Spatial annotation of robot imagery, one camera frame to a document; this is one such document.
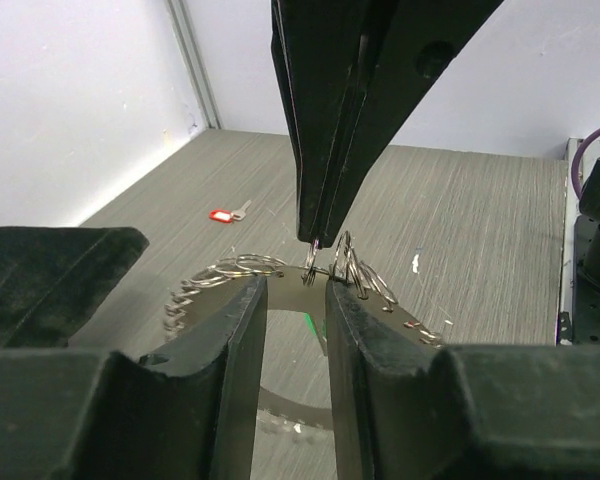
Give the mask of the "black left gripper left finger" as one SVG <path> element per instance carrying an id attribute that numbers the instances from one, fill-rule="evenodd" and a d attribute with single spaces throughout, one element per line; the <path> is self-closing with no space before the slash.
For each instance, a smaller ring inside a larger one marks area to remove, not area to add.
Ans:
<path id="1" fill-rule="evenodd" d="M 241 281 L 188 333 L 132 360 L 0 349 L 0 479 L 246 479 L 267 282 Z"/>

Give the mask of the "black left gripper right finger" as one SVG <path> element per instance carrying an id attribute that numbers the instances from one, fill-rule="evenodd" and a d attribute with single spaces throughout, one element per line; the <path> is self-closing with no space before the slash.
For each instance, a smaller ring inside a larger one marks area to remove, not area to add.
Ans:
<path id="1" fill-rule="evenodd" d="M 427 351 L 326 287 L 342 479 L 600 479 L 600 346 Z"/>

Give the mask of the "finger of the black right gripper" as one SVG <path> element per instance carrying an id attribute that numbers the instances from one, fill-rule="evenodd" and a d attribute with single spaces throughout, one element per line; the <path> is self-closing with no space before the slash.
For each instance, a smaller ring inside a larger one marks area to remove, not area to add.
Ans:
<path id="1" fill-rule="evenodd" d="M 382 45 L 365 65 L 367 84 L 355 97 L 340 171 L 327 188 L 324 245 L 334 244 L 362 182 L 436 80 L 499 1 L 394 1 L 391 21 L 381 27 Z"/>
<path id="2" fill-rule="evenodd" d="M 275 1 L 272 57 L 296 161 L 297 236 L 324 245 L 327 188 L 340 171 L 365 65 L 394 1 Z"/>

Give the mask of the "red key tag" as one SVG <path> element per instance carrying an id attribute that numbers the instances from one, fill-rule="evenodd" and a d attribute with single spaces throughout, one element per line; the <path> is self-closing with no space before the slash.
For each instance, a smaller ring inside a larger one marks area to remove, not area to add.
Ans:
<path id="1" fill-rule="evenodd" d="M 231 211 L 222 209 L 212 210 L 209 213 L 209 219 L 223 224 L 242 221 L 246 217 L 251 203 L 252 201 L 248 200 L 240 208 Z"/>

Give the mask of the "green key tag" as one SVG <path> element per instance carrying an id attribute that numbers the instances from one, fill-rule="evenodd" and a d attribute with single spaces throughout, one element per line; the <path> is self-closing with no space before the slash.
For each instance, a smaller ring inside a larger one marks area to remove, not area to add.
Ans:
<path id="1" fill-rule="evenodd" d="M 304 318 L 310 332 L 316 337 L 323 340 L 327 339 L 326 322 L 324 319 L 315 320 L 310 314 L 305 313 Z"/>

